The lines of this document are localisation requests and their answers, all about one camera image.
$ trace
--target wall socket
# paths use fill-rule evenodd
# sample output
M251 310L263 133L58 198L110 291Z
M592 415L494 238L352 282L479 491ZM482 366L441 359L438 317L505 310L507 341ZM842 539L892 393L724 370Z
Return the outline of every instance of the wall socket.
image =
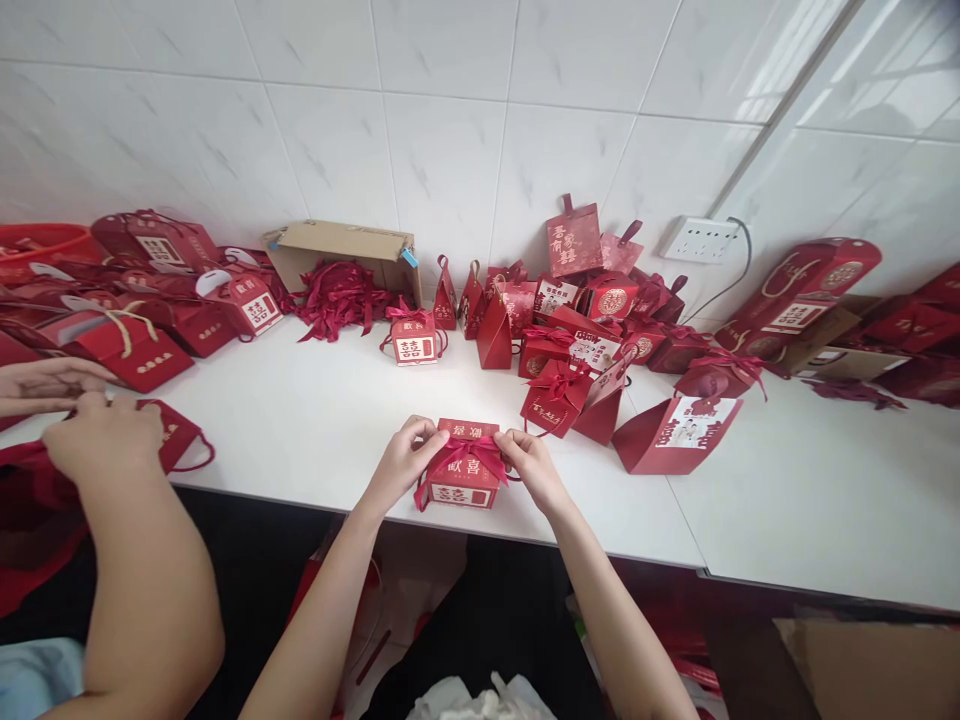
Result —
M660 256L671 260L722 265L730 243L739 240L742 234L743 230L733 222L684 215L664 238Z

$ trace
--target person's hand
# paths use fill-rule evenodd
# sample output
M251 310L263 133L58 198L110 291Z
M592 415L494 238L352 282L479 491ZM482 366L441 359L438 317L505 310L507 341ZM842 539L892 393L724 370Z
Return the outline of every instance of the person's hand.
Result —
M516 468L540 512L549 517L571 502L543 440L519 430L498 432L493 439Z
M137 410L130 395L107 405L103 393L84 393L76 417L49 426L43 444L57 469L78 486L124 482L160 470L160 408L150 404Z
M80 358L52 358L0 367L0 418L73 410L85 392L103 392L117 377Z
M382 520L390 508L413 487L417 478L427 469L427 463L449 439L450 433L446 430L437 431L432 420L411 415L387 444L356 509L369 512L378 521Z

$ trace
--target white table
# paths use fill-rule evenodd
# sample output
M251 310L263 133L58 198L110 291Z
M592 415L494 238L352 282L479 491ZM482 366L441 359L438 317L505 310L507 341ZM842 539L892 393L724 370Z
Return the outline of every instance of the white table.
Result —
M673 376L634 368L642 411ZM713 577L960 611L960 412L827 400L764 373L670 485Z
M525 381L516 370L484 371L476 345L451 333L436 365L397 367L377 349L387 332L346 330L336 343L297 344L306 328L287 318L250 344L200 360L151 395L204 429L217 449L202 470L172 475L181 485L348 512L366 488L390 436L411 414L522 426ZM621 403L621 421L635 414ZM57 418L31 418L0 433L0 447L39 436ZM579 433L548 438L557 469L610 555L686 567L703 558L663 476L628 475L612 448ZM492 510L431 503L412 493L389 517L469 533L554 542L529 493L502 487Z

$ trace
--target brown cardboard box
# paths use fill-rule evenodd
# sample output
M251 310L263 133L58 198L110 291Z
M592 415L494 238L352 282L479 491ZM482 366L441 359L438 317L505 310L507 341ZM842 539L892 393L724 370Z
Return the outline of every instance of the brown cardboard box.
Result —
M306 220L267 233L260 242L290 292L306 289L300 276L313 270L320 258L356 260L373 270L377 287L408 292L416 306L423 307L420 269L401 256L404 250L415 254L411 233Z

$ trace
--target red basket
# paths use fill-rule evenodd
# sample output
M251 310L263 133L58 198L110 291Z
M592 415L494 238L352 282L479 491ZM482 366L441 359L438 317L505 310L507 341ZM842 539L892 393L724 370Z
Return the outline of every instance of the red basket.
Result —
M18 240L30 238L43 248L0 257L0 284L16 285L36 277L31 263L56 265L71 262L99 264L106 257L90 228L65 223L0 225L0 247L13 248Z

